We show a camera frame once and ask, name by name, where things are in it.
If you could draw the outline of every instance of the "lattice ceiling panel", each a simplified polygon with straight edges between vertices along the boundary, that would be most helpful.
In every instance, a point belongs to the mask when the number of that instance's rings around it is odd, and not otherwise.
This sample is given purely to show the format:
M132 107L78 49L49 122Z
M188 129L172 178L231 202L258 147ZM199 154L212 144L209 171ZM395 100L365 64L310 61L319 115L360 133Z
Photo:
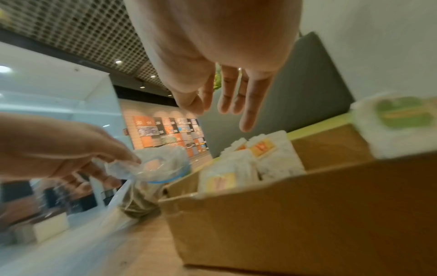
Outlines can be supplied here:
M148 61L122 0L0 0L0 9L1 28L100 65L134 75ZM136 77L163 87L151 75L149 62Z

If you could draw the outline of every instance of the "gray backrest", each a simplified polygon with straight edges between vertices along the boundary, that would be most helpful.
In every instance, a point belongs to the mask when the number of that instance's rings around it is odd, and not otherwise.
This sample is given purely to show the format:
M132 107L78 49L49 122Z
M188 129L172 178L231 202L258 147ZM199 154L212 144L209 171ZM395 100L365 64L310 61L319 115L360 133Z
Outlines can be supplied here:
M240 131L240 115L222 115L217 111L220 94L221 89L215 91L211 110L199 118L213 157L240 137L248 139L278 130L290 132L346 113L354 101L315 33L296 42L251 132Z

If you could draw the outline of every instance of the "hand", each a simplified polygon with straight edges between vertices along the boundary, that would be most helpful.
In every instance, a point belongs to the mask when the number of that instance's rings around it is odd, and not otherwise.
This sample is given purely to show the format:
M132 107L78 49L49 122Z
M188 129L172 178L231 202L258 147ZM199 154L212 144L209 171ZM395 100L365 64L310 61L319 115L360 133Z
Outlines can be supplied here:
M0 178L56 178L70 187L78 187L84 182L78 173L83 173L109 188L119 187L119 180L108 176L92 162L93 158L104 162L140 162L124 144L100 127L0 113Z
M301 0L126 0L125 4L150 61L181 108L198 115L210 108L219 63L218 110L244 111L240 129L253 128L297 37ZM244 70L234 99L238 68Z

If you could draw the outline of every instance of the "recessed light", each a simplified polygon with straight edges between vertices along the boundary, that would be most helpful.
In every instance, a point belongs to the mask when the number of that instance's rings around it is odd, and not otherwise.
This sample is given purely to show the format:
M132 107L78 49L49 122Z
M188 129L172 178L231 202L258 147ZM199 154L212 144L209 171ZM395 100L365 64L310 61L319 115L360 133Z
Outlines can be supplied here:
M0 65L0 73L10 73L10 72L12 72L12 69L10 67Z

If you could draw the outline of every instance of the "green sticker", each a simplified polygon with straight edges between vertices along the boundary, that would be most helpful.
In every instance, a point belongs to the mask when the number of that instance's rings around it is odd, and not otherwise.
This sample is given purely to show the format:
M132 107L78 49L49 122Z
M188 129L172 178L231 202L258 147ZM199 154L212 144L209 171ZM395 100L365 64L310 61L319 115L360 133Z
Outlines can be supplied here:
M381 122L392 129L429 126L434 120L422 100L416 97L381 100L375 111Z

